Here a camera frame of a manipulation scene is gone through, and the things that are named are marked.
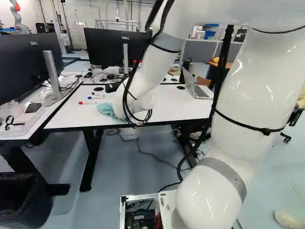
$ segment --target keyboard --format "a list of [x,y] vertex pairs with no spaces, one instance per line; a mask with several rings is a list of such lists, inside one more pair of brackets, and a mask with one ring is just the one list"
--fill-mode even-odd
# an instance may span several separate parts
[[209,96],[198,85],[195,85],[194,89],[195,89],[195,93],[198,97],[209,98]]

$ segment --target gray ring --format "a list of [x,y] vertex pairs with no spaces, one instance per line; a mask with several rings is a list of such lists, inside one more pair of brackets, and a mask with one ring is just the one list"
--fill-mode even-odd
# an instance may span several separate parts
[[219,172],[225,178],[227,178],[228,181],[230,181],[232,185],[236,188],[240,199],[242,200],[242,203],[244,202],[244,199],[247,195],[246,185],[244,184],[244,181],[241,179],[241,177],[231,167],[229,167],[224,162],[211,157],[206,157],[202,159],[198,163],[198,166],[209,167]]
[[172,37],[165,32],[162,32],[153,43],[161,48],[179,51],[181,50],[185,40]]

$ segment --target teal cloth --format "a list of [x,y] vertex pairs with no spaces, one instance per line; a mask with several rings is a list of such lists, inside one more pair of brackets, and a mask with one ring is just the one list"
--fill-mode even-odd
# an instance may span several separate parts
[[98,104],[97,109],[104,115],[109,116],[113,119],[119,119],[121,121],[126,121],[125,119],[118,118],[113,111],[112,104],[110,103],[104,103],[104,104]]

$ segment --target blue marker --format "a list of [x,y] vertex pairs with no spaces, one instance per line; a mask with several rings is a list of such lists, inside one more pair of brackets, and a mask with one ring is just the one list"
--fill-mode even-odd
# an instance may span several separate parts
[[105,97],[104,95],[102,97],[98,97],[98,96],[92,97],[92,96],[89,96],[88,99],[103,99],[104,97]]

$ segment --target laptop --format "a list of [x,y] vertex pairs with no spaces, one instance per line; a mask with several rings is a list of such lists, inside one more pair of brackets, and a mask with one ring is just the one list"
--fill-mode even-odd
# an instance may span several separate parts
[[213,99],[214,93],[203,85],[194,85],[193,76],[185,69],[182,68],[185,86],[195,99]]

